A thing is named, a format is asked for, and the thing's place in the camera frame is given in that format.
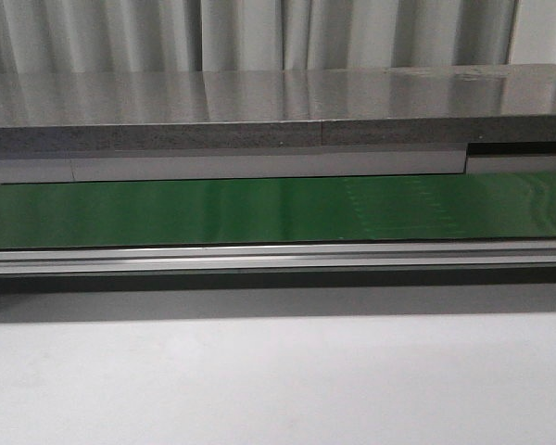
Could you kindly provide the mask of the grey cabinet panel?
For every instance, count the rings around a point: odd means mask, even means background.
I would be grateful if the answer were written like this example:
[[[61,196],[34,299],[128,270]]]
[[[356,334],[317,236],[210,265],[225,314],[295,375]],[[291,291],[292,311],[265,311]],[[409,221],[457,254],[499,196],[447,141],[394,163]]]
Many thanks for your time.
[[[556,142],[0,153],[0,184],[556,171]]]

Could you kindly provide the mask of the grey speckled stone counter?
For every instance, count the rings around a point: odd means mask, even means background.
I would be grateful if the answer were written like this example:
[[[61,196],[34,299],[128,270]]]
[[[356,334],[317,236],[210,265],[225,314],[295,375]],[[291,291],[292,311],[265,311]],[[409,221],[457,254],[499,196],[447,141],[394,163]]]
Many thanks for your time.
[[[0,153],[556,141],[556,65],[0,74]]]

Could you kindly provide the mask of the green conveyor belt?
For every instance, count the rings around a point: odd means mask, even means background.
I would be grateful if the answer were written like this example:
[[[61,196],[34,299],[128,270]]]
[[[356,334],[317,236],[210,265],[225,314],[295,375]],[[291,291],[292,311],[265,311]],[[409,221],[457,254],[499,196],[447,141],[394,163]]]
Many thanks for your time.
[[[556,237],[556,172],[0,184],[0,250]]]

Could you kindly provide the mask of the white pleated curtain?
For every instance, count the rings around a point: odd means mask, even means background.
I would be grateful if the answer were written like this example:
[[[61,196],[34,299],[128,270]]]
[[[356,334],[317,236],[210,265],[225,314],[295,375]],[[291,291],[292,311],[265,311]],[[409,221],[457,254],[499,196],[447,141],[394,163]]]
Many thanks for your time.
[[[0,73],[556,64],[556,1],[0,1]]]

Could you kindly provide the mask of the aluminium conveyor side rail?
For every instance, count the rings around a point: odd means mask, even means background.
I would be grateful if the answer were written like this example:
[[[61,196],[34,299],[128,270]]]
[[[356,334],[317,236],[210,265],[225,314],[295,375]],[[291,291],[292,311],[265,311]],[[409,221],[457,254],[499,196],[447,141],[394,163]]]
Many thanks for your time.
[[[556,239],[0,251],[0,276],[556,264]]]

